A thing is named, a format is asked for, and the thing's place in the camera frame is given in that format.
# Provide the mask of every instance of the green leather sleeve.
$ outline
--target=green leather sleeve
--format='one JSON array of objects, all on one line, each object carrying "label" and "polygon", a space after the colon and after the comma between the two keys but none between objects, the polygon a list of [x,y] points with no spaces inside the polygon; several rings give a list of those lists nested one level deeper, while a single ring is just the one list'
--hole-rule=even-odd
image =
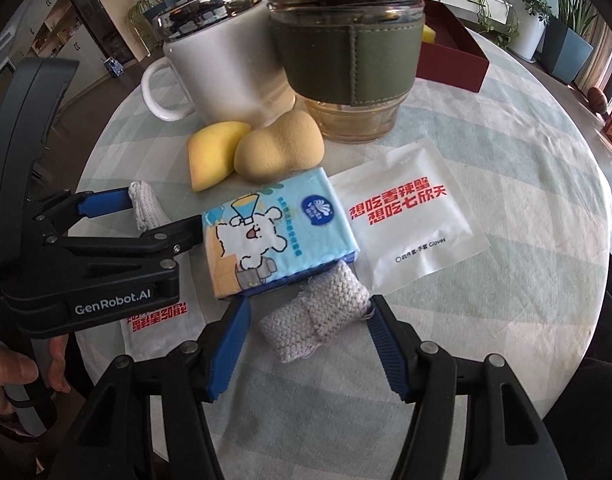
[{"label": "green leather sleeve", "polygon": [[288,81],[298,94],[368,106],[413,86],[423,20],[379,25],[294,25],[271,20]]}]

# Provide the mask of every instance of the white mug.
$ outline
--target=white mug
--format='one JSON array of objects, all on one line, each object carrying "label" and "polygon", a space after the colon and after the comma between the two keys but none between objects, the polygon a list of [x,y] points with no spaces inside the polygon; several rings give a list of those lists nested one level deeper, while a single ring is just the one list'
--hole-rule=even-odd
[{"label": "white mug", "polygon": [[[203,122],[272,123],[295,102],[270,33],[265,2],[179,40],[164,43],[164,56],[141,78],[146,106],[163,121],[197,112]],[[169,66],[189,104],[169,110],[150,91],[150,77]]]}]

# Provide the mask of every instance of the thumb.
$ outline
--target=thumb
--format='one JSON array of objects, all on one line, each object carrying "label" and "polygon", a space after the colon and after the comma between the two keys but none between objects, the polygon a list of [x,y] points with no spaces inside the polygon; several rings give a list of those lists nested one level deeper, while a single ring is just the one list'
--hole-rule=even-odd
[{"label": "thumb", "polygon": [[39,376],[35,362],[22,354],[0,348],[0,386],[28,384]]}]

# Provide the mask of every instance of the tablecloth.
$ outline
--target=tablecloth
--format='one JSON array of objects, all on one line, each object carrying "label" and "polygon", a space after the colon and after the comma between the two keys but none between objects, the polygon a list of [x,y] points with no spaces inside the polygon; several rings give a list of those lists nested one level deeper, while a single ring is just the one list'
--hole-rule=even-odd
[{"label": "tablecloth", "polygon": [[[548,91],[507,53],[476,37],[491,64],[479,93],[418,79],[396,126],[372,144],[326,141],[333,175],[429,137],[462,186],[491,247],[387,297],[394,313],[456,356],[506,357],[540,415],[574,373],[600,311],[609,253],[610,190],[589,147]],[[170,71],[151,80],[155,99],[185,102]],[[171,219],[205,211],[255,187],[231,176],[193,193],[185,143],[192,115],[164,123],[140,89],[117,108],[84,170],[80,190],[146,180]],[[80,222],[71,235],[136,236],[131,211]],[[203,248],[190,252],[206,321],[226,304],[212,298]],[[411,406],[385,380],[364,324],[312,357],[281,364],[258,320],[294,297],[295,286],[253,300],[253,323],[228,390],[206,414],[227,479],[390,478]],[[77,334],[98,380],[123,352],[119,322]],[[457,478],[464,400],[446,478]],[[155,450],[166,455],[161,406],[153,405]]]}]

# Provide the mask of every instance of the white cotton cloth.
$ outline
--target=white cotton cloth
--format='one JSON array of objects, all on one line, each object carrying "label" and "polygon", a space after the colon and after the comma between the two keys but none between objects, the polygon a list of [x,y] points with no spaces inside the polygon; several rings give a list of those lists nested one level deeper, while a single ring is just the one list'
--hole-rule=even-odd
[{"label": "white cotton cloth", "polygon": [[167,217],[157,195],[152,186],[145,181],[132,182],[128,186],[128,195],[132,200],[132,207],[135,212],[135,219],[137,220],[137,229],[140,232],[148,231],[162,225],[170,223],[170,219]]},{"label": "white cotton cloth", "polygon": [[366,316],[371,295],[343,261],[308,281],[283,307],[265,316],[259,328],[279,360],[310,356],[350,322]]},{"label": "white cotton cloth", "polygon": [[[169,224],[155,190],[147,182],[133,182],[128,194],[137,221],[145,232]],[[175,256],[179,265],[179,302],[121,320],[121,335],[126,354],[135,361],[165,356],[187,340],[195,340],[206,326],[193,283],[188,253]]]}]

